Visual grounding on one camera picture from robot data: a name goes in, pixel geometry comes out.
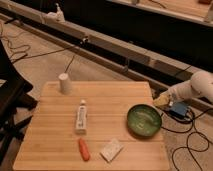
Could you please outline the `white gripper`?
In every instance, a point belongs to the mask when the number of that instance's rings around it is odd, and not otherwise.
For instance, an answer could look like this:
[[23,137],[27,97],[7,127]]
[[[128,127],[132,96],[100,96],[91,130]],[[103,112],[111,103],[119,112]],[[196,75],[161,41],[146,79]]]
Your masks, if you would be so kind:
[[161,94],[158,98],[153,100],[153,105],[156,107],[159,107],[159,106],[168,105],[170,100],[173,102],[181,101],[181,97],[178,94],[178,91],[174,86],[172,86],[168,89],[168,94],[169,94],[170,98],[167,95]]

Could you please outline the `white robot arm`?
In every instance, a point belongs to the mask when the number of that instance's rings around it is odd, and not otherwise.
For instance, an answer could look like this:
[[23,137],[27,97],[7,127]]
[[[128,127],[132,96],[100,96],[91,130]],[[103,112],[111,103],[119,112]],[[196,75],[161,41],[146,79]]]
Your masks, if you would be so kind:
[[153,105],[160,107],[170,102],[182,102],[199,97],[205,97],[213,103],[213,73],[207,71],[194,73],[189,80],[175,84],[162,92],[153,100]]

